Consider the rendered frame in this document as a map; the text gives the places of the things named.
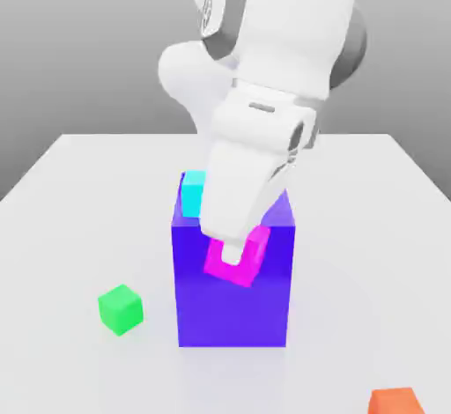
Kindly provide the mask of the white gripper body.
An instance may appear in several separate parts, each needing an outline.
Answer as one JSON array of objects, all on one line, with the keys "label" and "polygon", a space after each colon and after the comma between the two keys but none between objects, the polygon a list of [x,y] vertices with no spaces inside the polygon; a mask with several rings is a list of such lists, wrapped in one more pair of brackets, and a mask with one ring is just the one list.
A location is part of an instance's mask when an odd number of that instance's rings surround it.
[{"label": "white gripper body", "polygon": [[234,81],[211,121],[211,151],[200,225],[207,236],[240,246],[287,186],[313,135],[312,102]]}]

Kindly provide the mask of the small magenta cube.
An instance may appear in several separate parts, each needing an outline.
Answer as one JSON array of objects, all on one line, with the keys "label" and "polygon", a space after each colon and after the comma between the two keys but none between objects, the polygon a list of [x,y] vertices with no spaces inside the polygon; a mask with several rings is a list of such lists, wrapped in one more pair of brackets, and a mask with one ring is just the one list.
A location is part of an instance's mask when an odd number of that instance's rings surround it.
[{"label": "small magenta cube", "polygon": [[222,241],[210,239],[203,271],[235,285],[250,287],[262,266],[269,237],[269,227],[256,226],[246,240],[237,265],[223,261],[224,243]]}]

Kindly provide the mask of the small cyan cube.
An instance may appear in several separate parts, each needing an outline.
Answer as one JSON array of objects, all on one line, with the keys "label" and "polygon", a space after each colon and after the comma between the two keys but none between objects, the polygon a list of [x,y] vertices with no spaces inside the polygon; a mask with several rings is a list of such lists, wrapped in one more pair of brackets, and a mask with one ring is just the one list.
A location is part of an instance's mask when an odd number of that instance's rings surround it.
[{"label": "small cyan cube", "polygon": [[184,174],[181,184],[181,207],[184,217],[199,217],[205,176],[204,170],[188,170]]}]

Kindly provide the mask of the small green cube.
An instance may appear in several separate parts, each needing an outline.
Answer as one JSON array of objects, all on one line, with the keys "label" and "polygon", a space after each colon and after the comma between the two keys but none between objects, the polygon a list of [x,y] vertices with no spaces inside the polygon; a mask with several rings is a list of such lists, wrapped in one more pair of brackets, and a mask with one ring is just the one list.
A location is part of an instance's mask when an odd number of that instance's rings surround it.
[{"label": "small green cube", "polygon": [[100,319],[117,336],[122,336],[144,320],[141,297],[127,285],[118,285],[98,297]]}]

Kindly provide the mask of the small orange cube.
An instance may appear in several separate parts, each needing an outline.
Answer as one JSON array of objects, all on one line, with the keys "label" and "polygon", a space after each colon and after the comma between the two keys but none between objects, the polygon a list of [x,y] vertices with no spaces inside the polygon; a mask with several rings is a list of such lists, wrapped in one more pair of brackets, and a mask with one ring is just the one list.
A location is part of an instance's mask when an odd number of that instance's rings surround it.
[{"label": "small orange cube", "polygon": [[367,414],[425,414],[412,388],[375,389]]}]

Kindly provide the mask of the large purple box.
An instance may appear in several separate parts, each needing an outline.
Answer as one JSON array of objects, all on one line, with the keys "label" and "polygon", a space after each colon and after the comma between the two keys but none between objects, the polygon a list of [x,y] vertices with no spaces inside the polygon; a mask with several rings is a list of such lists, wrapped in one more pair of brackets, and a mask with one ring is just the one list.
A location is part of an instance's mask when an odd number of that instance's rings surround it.
[{"label": "large purple box", "polygon": [[172,248],[178,339],[181,347],[283,347],[292,281],[296,226],[287,194],[262,219],[247,254],[260,251],[262,265],[249,287],[204,270],[205,259],[218,256],[220,242],[202,234],[198,218],[174,205]]}]

